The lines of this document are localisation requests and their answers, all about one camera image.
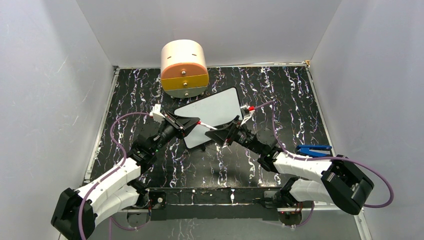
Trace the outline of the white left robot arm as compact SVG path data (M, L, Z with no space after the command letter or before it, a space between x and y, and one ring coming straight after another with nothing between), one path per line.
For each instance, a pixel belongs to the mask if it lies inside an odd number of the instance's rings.
M149 194L136 179L149 170L158 152L173 138L183 139L198 125L198 117L154 113L143 125L122 160L94 181L65 189L59 196L50 224L68 240L88 239L98 224L129 206L144 208Z

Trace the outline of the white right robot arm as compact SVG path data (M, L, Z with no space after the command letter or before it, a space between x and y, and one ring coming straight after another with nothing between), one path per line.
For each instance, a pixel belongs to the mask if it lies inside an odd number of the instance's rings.
M358 215L375 186L346 158L312 160L302 155L290 155L278 146L271 129L253 133L237 117L213 127L205 135L220 146L236 142L256 153L258 163L268 172L292 175L280 190L282 202L288 207L305 201L325 202L348 214Z

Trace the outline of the white whiteboard marker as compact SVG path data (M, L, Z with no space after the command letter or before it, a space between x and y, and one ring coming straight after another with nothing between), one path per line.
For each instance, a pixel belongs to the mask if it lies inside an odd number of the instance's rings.
M209 129L209 130L217 130L217 128L216 127L213 127L213 126L211 126L211 125L208 125L208 124L206 124L206 123L204 123L204 122L201 122L202 124L200 124L201 126L203 126L203 127L205 127L205 128L207 128L207 129Z

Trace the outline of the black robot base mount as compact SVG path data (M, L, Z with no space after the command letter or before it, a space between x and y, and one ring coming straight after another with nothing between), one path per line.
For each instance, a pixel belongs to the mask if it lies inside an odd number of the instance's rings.
M130 220L151 213L153 221L179 219L260 219L266 221L302 218L303 203L290 205L280 187L150 188L144 203L122 209Z

